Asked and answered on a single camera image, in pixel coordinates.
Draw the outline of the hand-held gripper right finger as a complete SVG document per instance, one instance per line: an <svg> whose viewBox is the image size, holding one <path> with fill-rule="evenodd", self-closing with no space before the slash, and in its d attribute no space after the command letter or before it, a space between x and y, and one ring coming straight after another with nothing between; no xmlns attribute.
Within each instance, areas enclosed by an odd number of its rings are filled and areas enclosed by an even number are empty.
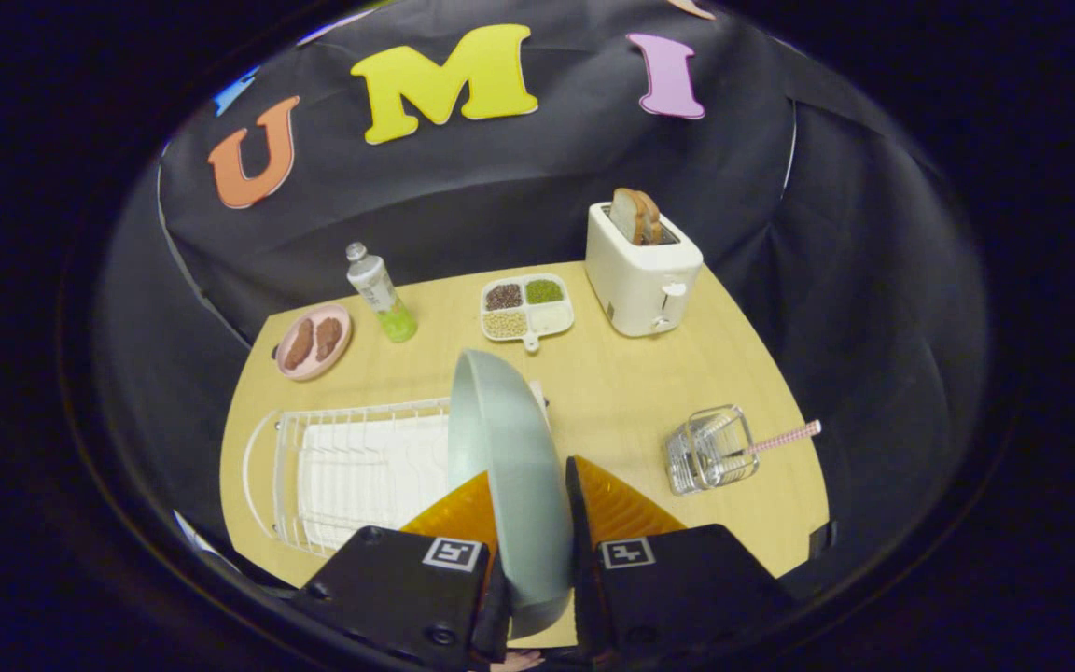
<svg viewBox="0 0 1075 672"><path fill-rule="evenodd" d="M567 459L573 621L592 664L704 664L794 607L722 525L687 526L584 456Z"/></svg>

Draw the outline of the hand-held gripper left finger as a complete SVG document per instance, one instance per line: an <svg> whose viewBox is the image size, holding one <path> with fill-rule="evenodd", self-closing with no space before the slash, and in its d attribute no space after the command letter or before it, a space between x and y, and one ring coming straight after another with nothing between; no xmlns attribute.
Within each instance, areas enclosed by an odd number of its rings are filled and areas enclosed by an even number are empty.
<svg viewBox="0 0 1075 672"><path fill-rule="evenodd" d="M507 658L508 590L486 472L399 530L359 528L295 594L293 607L350 641L435 671Z"/></svg>

